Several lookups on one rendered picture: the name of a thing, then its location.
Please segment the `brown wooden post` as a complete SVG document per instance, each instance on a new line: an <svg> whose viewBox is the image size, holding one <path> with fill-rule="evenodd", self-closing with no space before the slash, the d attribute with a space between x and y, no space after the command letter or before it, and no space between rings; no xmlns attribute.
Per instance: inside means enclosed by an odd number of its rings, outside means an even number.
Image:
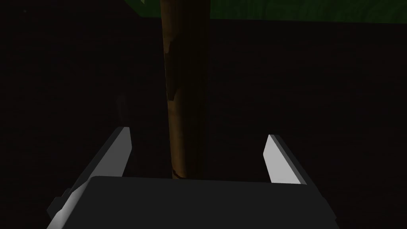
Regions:
<svg viewBox="0 0 407 229"><path fill-rule="evenodd" d="M201 179L211 0L160 0L172 176Z"/></svg>

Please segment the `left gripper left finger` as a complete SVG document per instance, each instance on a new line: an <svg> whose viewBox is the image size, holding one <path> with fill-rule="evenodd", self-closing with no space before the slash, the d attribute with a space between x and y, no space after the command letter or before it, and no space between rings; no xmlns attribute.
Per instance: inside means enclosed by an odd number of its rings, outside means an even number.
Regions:
<svg viewBox="0 0 407 229"><path fill-rule="evenodd" d="M51 218L47 229L63 229L92 177L121 177L131 150L130 128L117 127L74 185L52 201L47 209Z"/></svg>

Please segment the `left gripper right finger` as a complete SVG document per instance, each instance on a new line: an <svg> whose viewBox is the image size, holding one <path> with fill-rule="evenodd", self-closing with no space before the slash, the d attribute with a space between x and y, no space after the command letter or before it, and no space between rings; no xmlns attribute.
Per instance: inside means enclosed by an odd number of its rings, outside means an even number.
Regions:
<svg viewBox="0 0 407 229"><path fill-rule="evenodd" d="M298 169L274 135L267 136L263 157L272 183L306 185Z"/></svg>

